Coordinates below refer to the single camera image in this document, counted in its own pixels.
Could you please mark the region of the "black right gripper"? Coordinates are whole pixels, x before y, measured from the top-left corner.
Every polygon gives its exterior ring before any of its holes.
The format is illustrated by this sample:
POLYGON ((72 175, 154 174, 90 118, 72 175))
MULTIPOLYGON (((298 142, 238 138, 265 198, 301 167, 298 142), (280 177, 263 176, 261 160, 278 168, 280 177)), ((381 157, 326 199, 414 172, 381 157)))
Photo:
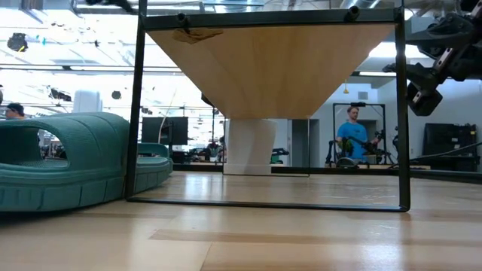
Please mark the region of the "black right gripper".
POLYGON ((439 23, 406 37, 410 45, 446 48, 433 68, 419 62, 406 65, 403 100, 416 116, 429 116, 438 107, 443 96, 437 87, 446 78, 482 80, 482 47, 470 45, 474 39, 475 18, 458 14, 448 14, 439 23))

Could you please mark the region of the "teal slide sandal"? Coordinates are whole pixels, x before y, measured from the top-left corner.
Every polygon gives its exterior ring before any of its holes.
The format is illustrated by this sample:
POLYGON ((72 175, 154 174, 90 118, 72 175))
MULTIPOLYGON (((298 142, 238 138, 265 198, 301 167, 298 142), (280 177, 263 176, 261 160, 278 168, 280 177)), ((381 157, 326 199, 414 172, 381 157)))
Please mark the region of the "teal slide sandal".
POLYGON ((138 143, 134 193, 160 186, 173 171, 173 161, 165 145, 138 143))
POLYGON ((0 212, 52 212, 121 198, 129 128, 107 112, 0 120, 0 212))

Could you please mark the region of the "black equipment case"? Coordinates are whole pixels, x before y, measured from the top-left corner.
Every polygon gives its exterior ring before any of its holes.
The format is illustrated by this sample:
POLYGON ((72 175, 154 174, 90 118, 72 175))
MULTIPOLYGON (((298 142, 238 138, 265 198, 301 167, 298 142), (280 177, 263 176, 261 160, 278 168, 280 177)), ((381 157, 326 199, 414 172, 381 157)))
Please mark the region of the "black equipment case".
POLYGON ((424 127, 422 162, 431 169, 476 172, 480 155, 476 147, 460 148, 477 143, 475 124, 427 123, 424 127))

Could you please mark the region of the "person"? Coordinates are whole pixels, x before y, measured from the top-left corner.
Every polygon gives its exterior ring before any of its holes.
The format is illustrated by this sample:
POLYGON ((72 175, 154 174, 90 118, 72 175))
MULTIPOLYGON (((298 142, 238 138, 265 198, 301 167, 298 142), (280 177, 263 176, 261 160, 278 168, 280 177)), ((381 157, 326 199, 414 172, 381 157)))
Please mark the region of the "person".
POLYGON ((24 119, 24 107, 20 103, 12 102, 7 105, 5 115, 7 119, 24 119))
POLYGON ((377 136, 368 139, 368 132, 358 122, 359 108, 350 106, 347 109, 348 120, 337 131, 336 143, 341 148, 342 157, 337 161, 337 166, 357 168, 358 164, 368 164, 367 153, 377 148, 381 141, 377 136))

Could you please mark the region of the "black background monitor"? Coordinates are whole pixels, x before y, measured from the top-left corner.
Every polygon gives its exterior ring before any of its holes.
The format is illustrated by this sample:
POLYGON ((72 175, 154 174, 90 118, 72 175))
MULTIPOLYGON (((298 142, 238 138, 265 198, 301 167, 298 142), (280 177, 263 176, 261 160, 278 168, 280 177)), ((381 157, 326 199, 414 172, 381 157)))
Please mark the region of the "black background monitor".
POLYGON ((187 117, 143 117, 141 142, 162 145, 188 144, 187 117))

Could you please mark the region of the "white cylinder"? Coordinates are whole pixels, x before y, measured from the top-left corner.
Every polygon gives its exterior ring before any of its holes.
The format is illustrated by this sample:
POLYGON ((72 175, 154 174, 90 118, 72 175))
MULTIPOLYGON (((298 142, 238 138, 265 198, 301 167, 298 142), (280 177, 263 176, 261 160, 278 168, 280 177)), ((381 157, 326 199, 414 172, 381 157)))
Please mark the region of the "white cylinder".
POLYGON ((73 99, 73 113, 102 111, 101 93, 96 90, 77 90, 73 99))

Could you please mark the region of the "black background rig frame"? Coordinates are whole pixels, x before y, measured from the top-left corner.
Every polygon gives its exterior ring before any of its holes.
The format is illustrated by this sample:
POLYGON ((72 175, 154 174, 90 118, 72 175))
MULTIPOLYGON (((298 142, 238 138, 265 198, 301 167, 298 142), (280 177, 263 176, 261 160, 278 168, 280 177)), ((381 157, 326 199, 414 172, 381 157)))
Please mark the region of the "black background rig frame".
MULTIPOLYGON (((384 105, 368 104, 368 103, 365 103, 365 102, 335 103, 333 105, 333 113, 334 113, 333 134, 334 135, 333 135, 333 139, 329 142, 329 153, 328 153, 329 155, 330 154, 334 155, 334 159, 331 161, 331 165, 334 166, 335 168, 341 168, 341 169, 359 169, 359 168, 370 168, 373 165, 378 165, 378 164, 387 164, 387 162, 389 160, 391 160, 391 158, 389 157, 390 153, 387 151, 386 143, 385 143, 385 140, 386 140, 386 134, 385 134, 385 130, 384 130, 385 123, 383 123, 383 128, 381 130, 374 130, 372 133, 369 133, 368 128, 363 124, 363 120, 358 119, 358 122, 360 124, 362 124, 363 126, 365 126, 365 128, 368 132, 368 139, 369 140, 379 136, 381 141, 378 143, 376 149, 367 153, 368 164, 358 164, 357 168, 345 168, 345 167, 337 166, 337 161, 342 157, 342 155, 340 154, 341 148, 338 146, 335 139, 336 139, 336 136, 337 136, 338 128, 342 124, 347 122, 347 120, 348 120, 347 109, 350 106, 358 107, 359 111, 360 111, 360 108, 365 108, 367 106, 372 107, 372 110, 375 111, 376 113, 378 113, 382 117, 382 120, 385 120, 385 111, 384 111, 385 106, 384 105), (345 119, 344 122, 337 123, 337 121, 336 121, 336 119, 337 119, 336 108, 337 108, 337 106, 341 106, 341 105, 344 105, 346 107, 346 119, 345 119)), ((326 158, 326 163, 330 162, 330 156, 329 155, 326 158)))

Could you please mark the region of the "black metal table frame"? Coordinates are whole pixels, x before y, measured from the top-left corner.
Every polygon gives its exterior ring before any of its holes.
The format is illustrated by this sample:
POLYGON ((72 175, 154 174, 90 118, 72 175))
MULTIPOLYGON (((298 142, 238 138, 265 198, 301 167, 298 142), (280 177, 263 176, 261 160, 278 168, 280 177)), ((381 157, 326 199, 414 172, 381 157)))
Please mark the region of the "black metal table frame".
MULTIPOLYGON (((174 164, 175 171, 188 172, 223 172, 223 165, 214 163, 201 164, 174 164)), ((398 169, 338 169, 338 168, 302 168, 289 167, 281 165, 270 165, 273 174, 285 175, 388 175, 398 176, 398 169)), ((457 171, 441 171, 428 169, 411 169, 410 177, 412 179, 431 179, 437 181, 452 181, 467 184, 482 185, 482 173, 480 172, 457 172, 457 171)))

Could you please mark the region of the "wooden shelf with black frame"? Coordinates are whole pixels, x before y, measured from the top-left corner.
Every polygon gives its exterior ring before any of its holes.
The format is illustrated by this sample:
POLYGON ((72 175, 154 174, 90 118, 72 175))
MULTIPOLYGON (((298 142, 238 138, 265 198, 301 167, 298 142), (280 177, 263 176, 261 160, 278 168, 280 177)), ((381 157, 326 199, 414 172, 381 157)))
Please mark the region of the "wooden shelf with black frame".
POLYGON ((405 21, 402 6, 150 16, 139 1, 126 198, 133 177, 145 38, 229 120, 307 119, 389 34, 395 35, 401 140, 408 140, 405 21))

